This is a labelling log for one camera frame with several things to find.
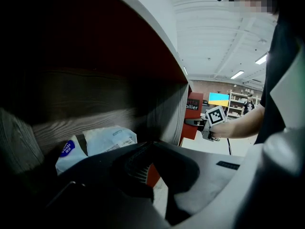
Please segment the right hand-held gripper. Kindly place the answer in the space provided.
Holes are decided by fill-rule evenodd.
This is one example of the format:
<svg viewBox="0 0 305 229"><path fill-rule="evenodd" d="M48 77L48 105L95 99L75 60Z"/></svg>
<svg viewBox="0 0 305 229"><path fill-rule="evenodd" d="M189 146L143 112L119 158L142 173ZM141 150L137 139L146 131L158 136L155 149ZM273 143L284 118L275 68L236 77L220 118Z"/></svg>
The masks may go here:
<svg viewBox="0 0 305 229"><path fill-rule="evenodd" d="M184 123L191 126L203 126L201 133L203 139L214 141L211 128L225 121L225 114L222 106L217 106L205 112L202 118L185 119Z"/></svg>

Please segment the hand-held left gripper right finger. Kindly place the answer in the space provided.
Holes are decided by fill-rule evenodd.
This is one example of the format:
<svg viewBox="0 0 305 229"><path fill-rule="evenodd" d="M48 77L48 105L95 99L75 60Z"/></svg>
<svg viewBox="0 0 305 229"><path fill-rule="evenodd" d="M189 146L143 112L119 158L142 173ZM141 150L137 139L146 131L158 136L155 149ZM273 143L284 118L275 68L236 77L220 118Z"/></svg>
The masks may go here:
<svg viewBox="0 0 305 229"><path fill-rule="evenodd" d="M152 162L168 187L165 219L172 226L190 217L189 213L178 208L174 195L189 191L200 174L198 164L179 153L178 149L165 142L154 142L152 149Z"/></svg>

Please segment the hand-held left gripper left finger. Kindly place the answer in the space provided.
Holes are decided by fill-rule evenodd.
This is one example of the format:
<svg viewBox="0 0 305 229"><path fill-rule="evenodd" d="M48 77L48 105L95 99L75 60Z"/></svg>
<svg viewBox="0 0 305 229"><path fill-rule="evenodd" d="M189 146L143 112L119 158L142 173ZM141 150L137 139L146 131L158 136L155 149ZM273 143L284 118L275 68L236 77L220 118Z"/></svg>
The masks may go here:
<svg viewBox="0 0 305 229"><path fill-rule="evenodd" d="M130 197L154 199L153 188L147 184L149 168L153 163L152 144L129 145L88 157L58 178L86 186L114 185Z"/></svg>

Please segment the person's right hand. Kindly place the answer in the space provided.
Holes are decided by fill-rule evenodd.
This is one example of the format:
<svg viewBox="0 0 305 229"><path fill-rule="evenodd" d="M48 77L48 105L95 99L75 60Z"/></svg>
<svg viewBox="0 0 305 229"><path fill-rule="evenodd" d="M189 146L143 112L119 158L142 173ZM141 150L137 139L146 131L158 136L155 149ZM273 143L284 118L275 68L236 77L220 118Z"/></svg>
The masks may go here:
<svg viewBox="0 0 305 229"><path fill-rule="evenodd" d="M230 138L234 132L234 125L231 122L222 122L211 127L213 138Z"/></svg>

